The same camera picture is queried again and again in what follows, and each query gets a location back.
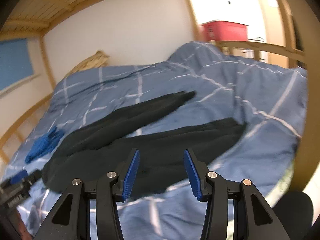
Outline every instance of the red storage box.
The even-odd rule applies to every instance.
[[[203,23],[206,41],[247,41],[247,25],[226,21]]]

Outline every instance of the black pants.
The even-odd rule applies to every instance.
[[[313,219],[313,205],[307,194],[288,192],[273,207],[273,211],[287,231],[290,240],[320,239],[312,233],[312,231],[316,233],[316,224],[314,224],[313,230],[310,230]]]

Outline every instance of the white floor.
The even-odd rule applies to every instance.
[[[303,192],[308,194],[312,200],[314,223],[320,214],[320,164]]]

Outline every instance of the blue window shade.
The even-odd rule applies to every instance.
[[[32,74],[27,39],[0,42],[0,90]]]

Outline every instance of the silver bolt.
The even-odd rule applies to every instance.
[[[110,171],[107,173],[108,178],[114,178],[117,174],[114,171]]]
[[[80,179],[74,179],[74,180],[72,181],[72,184],[76,186],[76,185],[79,185],[80,182],[81,182]]]
[[[245,184],[245,185],[247,185],[247,186],[250,186],[251,185],[251,180],[249,180],[249,179],[244,179],[244,181],[243,181],[243,184]]]
[[[217,173],[215,173],[215,172],[213,172],[213,171],[210,171],[209,173],[208,173],[208,176],[210,177],[210,178],[216,178],[218,175],[217,175]]]

